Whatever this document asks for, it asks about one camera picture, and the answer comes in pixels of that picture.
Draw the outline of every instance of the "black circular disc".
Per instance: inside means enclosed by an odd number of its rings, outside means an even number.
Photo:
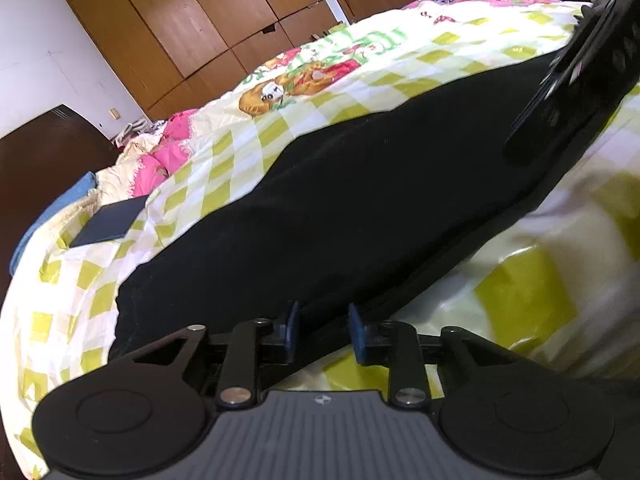
[[[601,455],[614,421],[598,392],[560,376],[495,368],[447,396],[440,410],[442,431],[463,454],[521,476],[567,474]]]
[[[200,396],[167,367],[105,367],[46,396],[33,432],[50,466],[87,476],[157,470],[200,436]]]

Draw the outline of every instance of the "wooden headboard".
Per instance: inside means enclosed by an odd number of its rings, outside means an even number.
[[[87,171],[112,166],[117,156],[99,130],[65,105],[0,139],[0,304],[22,234]]]

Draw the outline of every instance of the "black pants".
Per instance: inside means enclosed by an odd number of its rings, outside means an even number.
[[[517,167],[502,154],[552,56],[293,141],[251,193],[123,283],[111,357],[191,323],[228,332],[299,300],[303,341],[314,346],[301,350],[302,366],[347,341],[349,303],[382,319],[401,308],[535,208],[570,168],[554,175],[550,159]]]

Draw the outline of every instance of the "gray ribbed panel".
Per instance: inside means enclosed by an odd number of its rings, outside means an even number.
[[[318,403],[321,398],[329,402]],[[201,446],[148,480],[504,480],[465,461],[420,413],[377,392],[271,392],[225,413]],[[63,480],[59,473],[47,480]],[[585,472],[573,480],[601,480]]]

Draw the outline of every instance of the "pink pillow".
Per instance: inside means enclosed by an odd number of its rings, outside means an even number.
[[[169,120],[164,127],[164,132],[162,133],[163,138],[160,142],[190,139],[191,121],[189,118],[197,111],[197,108],[195,110],[185,110],[169,117]]]
[[[162,164],[169,176],[178,171],[191,158],[191,151],[183,140],[169,140],[156,146],[152,155]]]
[[[167,180],[165,167],[151,155],[138,159],[138,170],[133,176],[132,197],[148,195]]]

